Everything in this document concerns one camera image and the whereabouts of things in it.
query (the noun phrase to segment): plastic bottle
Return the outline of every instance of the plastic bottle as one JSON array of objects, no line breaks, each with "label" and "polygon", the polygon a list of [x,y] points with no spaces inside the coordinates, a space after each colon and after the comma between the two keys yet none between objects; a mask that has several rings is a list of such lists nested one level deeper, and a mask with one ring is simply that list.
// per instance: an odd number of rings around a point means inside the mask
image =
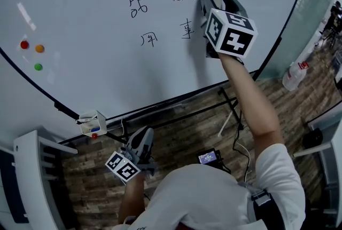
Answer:
[{"label": "plastic bottle", "polygon": [[306,70],[309,68],[307,62],[294,62],[283,76],[283,85],[288,91],[294,91],[299,83],[304,79]]}]

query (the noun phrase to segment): orange magnet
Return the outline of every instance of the orange magnet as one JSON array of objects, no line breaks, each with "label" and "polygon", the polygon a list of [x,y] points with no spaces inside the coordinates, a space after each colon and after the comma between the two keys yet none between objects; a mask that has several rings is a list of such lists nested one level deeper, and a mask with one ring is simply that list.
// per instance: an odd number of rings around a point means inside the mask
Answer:
[{"label": "orange magnet", "polygon": [[36,46],[36,52],[37,52],[37,53],[42,53],[42,52],[44,52],[44,46],[43,46],[43,45],[37,45],[37,46]]},{"label": "orange magnet", "polygon": [[20,47],[22,49],[27,49],[28,48],[28,42],[26,40],[20,42]]}]

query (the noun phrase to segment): white t-shirt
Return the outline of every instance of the white t-shirt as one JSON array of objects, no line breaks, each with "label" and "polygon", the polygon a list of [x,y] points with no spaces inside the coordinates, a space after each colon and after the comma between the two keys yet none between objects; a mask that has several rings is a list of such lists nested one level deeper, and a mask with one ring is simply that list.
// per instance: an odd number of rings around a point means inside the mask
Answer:
[{"label": "white t-shirt", "polygon": [[[265,149],[255,170],[257,187],[273,196],[286,230],[299,230],[305,219],[305,196],[286,147],[275,144]],[[195,230],[266,230],[262,220],[249,221],[250,198],[248,189],[232,175],[192,164],[165,177],[132,225],[117,225],[113,230],[174,230],[179,223]]]}]

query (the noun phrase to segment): whiteboard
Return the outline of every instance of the whiteboard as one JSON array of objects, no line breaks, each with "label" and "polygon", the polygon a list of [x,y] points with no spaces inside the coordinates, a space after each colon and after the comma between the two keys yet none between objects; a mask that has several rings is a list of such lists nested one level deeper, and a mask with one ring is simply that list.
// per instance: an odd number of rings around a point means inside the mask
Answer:
[{"label": "whiteboard", "polygon": [[[253,72],[295,0],[239,2],[259,32],[244,60]],[[0,17],[0,47],[10,60],[78,114],[111,117],[227,79],[220,62],[205,57],[199,0],[0,0]]]}]

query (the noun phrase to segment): forearm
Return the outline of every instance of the forearm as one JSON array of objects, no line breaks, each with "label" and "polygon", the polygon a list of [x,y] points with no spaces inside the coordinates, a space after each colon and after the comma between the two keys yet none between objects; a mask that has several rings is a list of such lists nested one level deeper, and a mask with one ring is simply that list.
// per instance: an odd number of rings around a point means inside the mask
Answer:
[{"label": "forearm", "polygon": [[234,58],[219,53],[222,66],[254,136],[279,131],[278,116],[246,68]]},{"label": "forearm", "polygon": [[127,182],[125,194],[120,205],[118,222],[123,224],[129,216],[139,217],[145,211],[144,203],[144,175],[138,174],[135,178]]}]

